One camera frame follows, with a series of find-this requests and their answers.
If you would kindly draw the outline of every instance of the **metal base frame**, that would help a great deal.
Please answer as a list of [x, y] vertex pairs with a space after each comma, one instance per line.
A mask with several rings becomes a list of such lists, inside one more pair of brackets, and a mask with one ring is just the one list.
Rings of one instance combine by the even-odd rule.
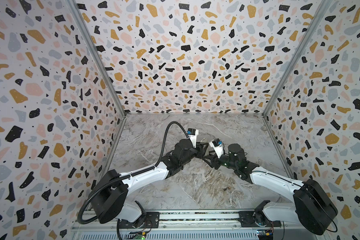
[[[258, 240], [258, 230], [269, 230], [267, 227], [241, 227], [238, 220], [240, 211], [253, 209], [227, 209], [227, 210], [159, 210], [160, 219], [158, 228], [152, 229], [146, 239], [246, 239]], [[93, 211], [86, 211], [83, 218], [94, 216]], [[72, 240], [84, 239], [118, 239], [116, 234], [117, 219], [108, 223], [100, 224], [98, 221], [86, 225], [74, 223], [71, 231]], [[142, 229], [120, 229], [122, 239], [127, 239]], [[300, 240], [316, 240], [314, 234], [309, 233], [303, 226], [284, 222], [274, 226], [274, 240], [281, 240], [284, 232], [284, 240], [291, 240], [286, 235], [288, 232], [298, 232], [302, 235]]]
[[260, 116], [262, 113], [125, 113], [127, 115], [257, 115]]

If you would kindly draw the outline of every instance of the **black cable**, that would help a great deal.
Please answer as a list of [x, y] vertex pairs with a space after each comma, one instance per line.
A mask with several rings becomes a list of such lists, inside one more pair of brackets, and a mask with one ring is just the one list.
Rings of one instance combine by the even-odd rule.
[[122, 240], [120, 236], [119, 228], [120, 228], [120, 219], [117, 220], [116, 231], [117, 231], [117, 237], [119, 238], [119, 240]]
[[291, 182], [291, 181], [289, 181], [289, 180], [287, 180], [287, 179], [285, 179], [285, 178], [279, 177], [279, 176], [274, 175], [274, 174], [269, 173], [269, 172], [263, 172], [263, 171], [252, 171], [252, 172], [262, 172], [262, 173], [265, 173], [265, 174], [269, 174], [269, 175], [278, 177], [278, 178], [280, 178], [280, 179], [282, 179], [282, 180], [284, 180], [284, 181], [287, 181], [287, 182], [289, 182], [289, 183], [292, 183], [292, 184], [294, 184], [294, 185], [296, 185], [296, 186], [302, 187], [302, 186], [300, 186], [300, 185], [297, 185], [296, 183], [293, 183], [293, 182]]
[[149, 222], [151, 222], [151, 228], [150, 228], [150, 229], [149, 229], [149, 231], [148, 231], [148, 232], [146, 232], [145, 234], [149, 233], [149, 232], [152, 230], [152, 221], [151, 221], [151, 220], [149, 220], [148, 218], [147, 218], [147, 220], [148, 220]]
[[337, 232], [337, 226], [336, 226], [336, 223], [332, 220], [332, 223], [335, 225], [335, 228], [336, 230], [335, 231], [332, 231], [332, 230], [329, 230], [328, 228], [326, 229], [327, 231], [330, 231], [330, 232]]
[[135, 234], [135, 236], [136, 236], [137, 234], [144, 232], [144, 230], [146, 229], [146, 227], [147, 227], [147, 221], [144, 220], [144, 228], [143, 228], [142, 230], [136, 231], [136, 232], [130, 232], [129, 234]]
[[285, 233], [285, 225], [284, 225], [284, 221], [283, 221], [283, 237], [281, 238], [281, 240], [284, 239], [284, 233]]
[[161, 158], [163, 157], [164, 147], [165, 147], [165, 140], [167, 139], [167, 134], [168, 134], [169, 127], [170, 127], [172, 124], [178, 125], [178, 126], [182, 129], [182, 131], [184, 132], [185, 136], [186, 136], [187, 138], [189, 138], [187, 132], [184, 130], [183, 126], [182, 126], [180, 123], [178, 123], [178, 122], [176, 122], [176, 121], [170, 122], [170, 123], [168, 124], [167, 128], [165, 129], [164, 138], [163, 138], [163, 145], [161, 146], [160, 156], [159, 156], [159, 158], [158, 158], [158, 161], [157, 161], [156, 164], [155, 164], [155, 167], [158, 166], [158, 164], [159, 164], [160, 161], [161, 161]]
[[115, 183], [117, 182], [120, 182], [122, 180], [125, 180], [125, 179], [128, 179], [130, 177], [134, 177], [136, 175], [139, 175], [139, 174], [142, 174], [144, 172], [147, 172], [149, 170], [152, 170], [154, 169], [155, 167], [154, 166], [151, 166], [151, 167], [148, 167], [146, 169], [143, 169], [143, 170], [140, 170], [138, 172], [134, 172], [132, 173], [131, 175], [125, 175], [125, 176], [122, 176], [122, 177], [118, 177], [116, 179], [113, 179], [109, 182], [107, 182], [106, 184], [102, 185], [99, 189], [97, 189], [96, 191], [92, 192], [92, 194], [89, 195], [88, 199], [84, 201], [84, 204], [81, 206], [80, 210], [79, 210], [79, 213], [77, 214], [77, 222], [80, 223], [80, 224], [87, 224], [87, 223], [90, 223], [90, 222], [93, 222], [94, 220], [97, 219], [97, 216], [95, 217], [92, 217], [90, 219], [83, 219], [82, 216], [83, 216], [83, 213], [85, 211], [85, 209], [87, 208], [87, 206], [89, 205], [89, 203], [94, 199], [94, 197], [96, 197], [102, 190], [106, 189], [107, 187], [110, 187], [111, 185], [114, 185]]

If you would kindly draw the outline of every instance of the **terrazzo wallpaper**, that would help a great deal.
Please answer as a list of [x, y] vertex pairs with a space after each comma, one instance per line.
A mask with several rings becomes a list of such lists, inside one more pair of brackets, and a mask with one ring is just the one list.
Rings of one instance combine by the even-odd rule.
[[63, 1], [0, 1], [0, 240], [67, 239], [120, 119]]
[[77, 0], [127, 113], [259, 113], [320, 0]]
[[331, 3], [266, 119], [295, 179], [339, 210], [331, 238], [360, 240], [360, 1]]

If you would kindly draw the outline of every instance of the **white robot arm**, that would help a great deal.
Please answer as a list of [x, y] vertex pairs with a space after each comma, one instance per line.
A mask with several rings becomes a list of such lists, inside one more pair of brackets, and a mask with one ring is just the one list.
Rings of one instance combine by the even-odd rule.
[[[162, 152], [168, 128], [165, 132]], [[190, 128], [187, 132], [183, 128], [182, 130], [187, 138], [180, 140], [173, 151], [164, 156], [161, 153], [162, 157], [156, 164], [120, 174], [115, 170], [107, 172], [80, 209], [78, 222], [86, 224], [99, 219], [100, 223], [106, 223], [118, 218], [131, 222], [134, 227], [139, 227], [145, 220], [146, 212], [139, 202], [130, 202], [126, 197], [141, 187], [177, 174], [195, 157], [202, 159], [216, 170], [220, 166], [231, 168], [241, 180], [264, 186], [291, 201], [291, 203], [263, 201], [256, 208], [257, 212], [255, 211], [256, 214], [253, 216], [259, 226], [265, 220], [286, 221], [300, 223], [312, 233], [322, 235], [337, 215], [336, 207], [316, 181], [310, 179], [302, 182], [275, 174], [247, 161], [246, 153], [239, 144], [229, 145], [228, 154], [224, 154], [223, 143], [219, 139], [210, 143], [197, 142], [197, 129]], [[210, 151], [206, 156], [208, 145], [213, 147], [214, 151]], [[92, 204], [96, 217], [83, 220], [82, 214], [89, 203]]]

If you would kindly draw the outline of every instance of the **gray marble surface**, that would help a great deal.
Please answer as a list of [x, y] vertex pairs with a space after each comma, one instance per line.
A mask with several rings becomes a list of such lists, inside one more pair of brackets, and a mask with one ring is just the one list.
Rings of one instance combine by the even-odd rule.
[[[160, 155], [165, 128], [178, 121], [184, 129], [199, 130], [197, 141], [219, 138], [227, 151], [238, 143], [247, 159], [280, 175], [287, 176], [262, 118], [250, 115], [128, 115], [110, 169], [132, 171], [154, 164]], [[165, 152], [184, 137], [172, 125]], [[240, 180], [232, 169], [211, 169], [201, 159], [193, 159], [178, 174], [149, 184], [128, 196], [145, 209], [251, 209], [263, 200], [284, 201], [279, 194]]]

